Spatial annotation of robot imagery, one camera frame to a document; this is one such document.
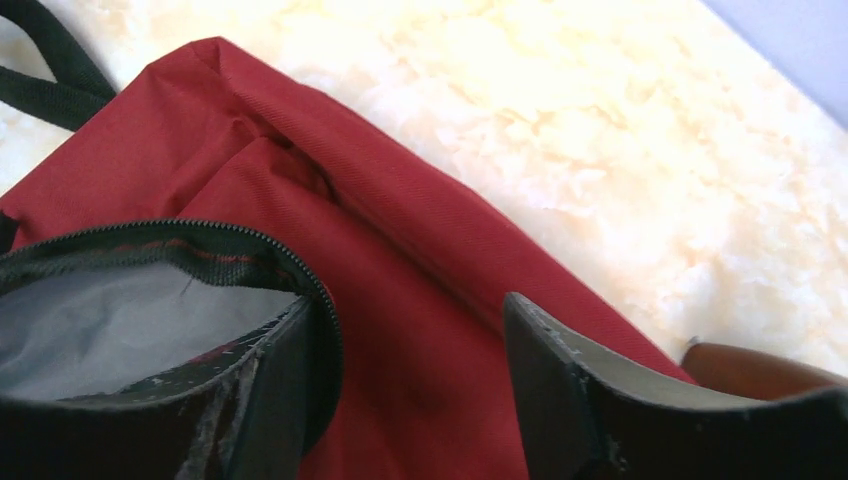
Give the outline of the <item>red student backpack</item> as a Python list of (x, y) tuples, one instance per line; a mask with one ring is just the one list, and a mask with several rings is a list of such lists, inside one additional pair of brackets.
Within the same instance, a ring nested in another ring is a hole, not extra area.
[(41, 3), (1, 14), (55, 73), (3, 69), (2, 100), (72, 131), (1, 199), (1, 402), (116, 394), (307, 300), (293, 479), (533, 479), (507, 295), (682, 377), (471, 190), (232, 43), (116, 93)]

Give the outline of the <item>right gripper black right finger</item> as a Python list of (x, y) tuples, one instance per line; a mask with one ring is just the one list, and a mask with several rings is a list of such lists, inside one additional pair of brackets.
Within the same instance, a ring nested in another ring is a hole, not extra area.
[(644, 367), (527, 297), (504, 301), (533, 479), (843, 479), (847, 390), (757, 400)]

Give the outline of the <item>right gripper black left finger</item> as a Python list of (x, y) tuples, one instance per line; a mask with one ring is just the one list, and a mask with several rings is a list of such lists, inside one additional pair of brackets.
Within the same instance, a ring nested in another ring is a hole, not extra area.
[(313, 442), (314, 308), (113, 395), (1, 402), (5, 479), (293, 479)]

